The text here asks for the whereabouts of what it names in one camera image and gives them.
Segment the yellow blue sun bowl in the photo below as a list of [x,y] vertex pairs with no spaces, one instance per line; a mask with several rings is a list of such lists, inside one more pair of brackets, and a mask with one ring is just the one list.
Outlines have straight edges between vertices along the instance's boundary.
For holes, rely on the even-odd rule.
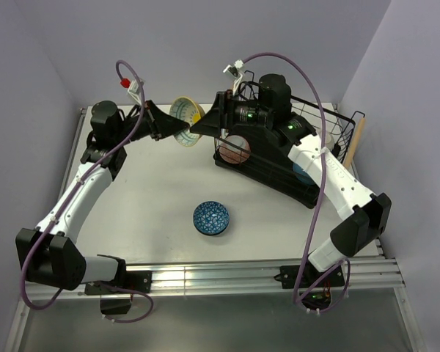
[[188,127],[174,135],[175,140],[183,147],[193,147],[201,138],[199,134],[190,132],[190,127],[197,123],[205,112],[203,108],[188,97],[179,97],[170,106],[169,114],[183,122]]

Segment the plain blue bowl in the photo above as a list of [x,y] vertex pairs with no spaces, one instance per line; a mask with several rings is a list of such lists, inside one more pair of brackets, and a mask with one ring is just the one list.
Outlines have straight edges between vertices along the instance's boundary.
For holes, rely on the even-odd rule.
[[293,173],[300,182],[307,185],[314,184],[313,179],[298,164],[293,165]]

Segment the white blue-striped bowl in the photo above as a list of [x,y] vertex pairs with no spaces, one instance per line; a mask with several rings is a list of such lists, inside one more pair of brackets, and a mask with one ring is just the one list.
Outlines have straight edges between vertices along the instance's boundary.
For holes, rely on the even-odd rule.
[[334,149],[334,146],[335,146],[334,137],[330,133],[325,133],[325,134],[323,134],[323,139],[324,139],[324,142],[325,142],[325,146],[330,151],[332,151]]

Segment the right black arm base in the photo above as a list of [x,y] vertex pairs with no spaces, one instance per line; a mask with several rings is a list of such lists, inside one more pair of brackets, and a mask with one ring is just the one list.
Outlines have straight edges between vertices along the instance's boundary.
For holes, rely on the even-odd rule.
[[[282,289],[293,289],[298,275],[299,265],[283,265],[274,280],[280,282]],[[304,292],[321,275],[311,264],[305,265],[299,288]],[[304,306],[310,309],[325,309],[331,305],[331,289],[344,287],[345,279],[341,267],[335,268],[325,279],[316,286],[317,291],[312,291],[303,300]]]

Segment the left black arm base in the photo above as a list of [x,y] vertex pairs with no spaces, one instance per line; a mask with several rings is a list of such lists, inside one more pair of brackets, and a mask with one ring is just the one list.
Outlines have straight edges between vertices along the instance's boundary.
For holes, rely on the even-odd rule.
[[[154,308],[154,301],[149,296],[152,284],[152,271],[128,271],[120,281],[96,282],[85,284],[84,294],[86,296],[100,296],[100,312],[106,319],[112,319],[118,323],[131,323],[148,317]],[[102,298],[114,294],[128,294],[129,298],[112,299]],[[123,320],[119,315],[126,315],[133,307],[134,297],[141,296],[148,300],[147,311],[138,318]]]

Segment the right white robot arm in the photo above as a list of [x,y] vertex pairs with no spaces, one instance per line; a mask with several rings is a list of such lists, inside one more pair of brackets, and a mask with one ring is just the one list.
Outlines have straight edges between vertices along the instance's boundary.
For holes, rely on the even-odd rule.
[[328,269],[354,256],[384,230],[392,202],[363,186],[326,147],[324,132],[316,131],[293,111],[293,96],[284,76],[266,74],[258,83],[258,96],[244,100],[231,89],[218,92],[210,111],[191,127],[191,132],[220,137],[222,131],[261,131],[267,147],[285,155],[319,186],[318,200],[327,197],[342,222],[314,251],[307,251],[303,278],[320,285]]

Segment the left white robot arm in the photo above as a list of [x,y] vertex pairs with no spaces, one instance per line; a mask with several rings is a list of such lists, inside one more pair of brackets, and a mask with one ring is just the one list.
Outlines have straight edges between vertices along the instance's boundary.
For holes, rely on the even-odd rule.
[[189,127],[151,100],[135,105],[128,115],[112,101],[96,103],[90,125],[76,176],[50,213],[34,229],[22,229],[16,236],[22,282],[62,290],[102,282],[112,293],[123,291],[128,284],[125,261],[101,254],[85,257],[76,246],[78,234],[98,198],[119,174],[127,157],[126,144],[147,136],[158,141]]

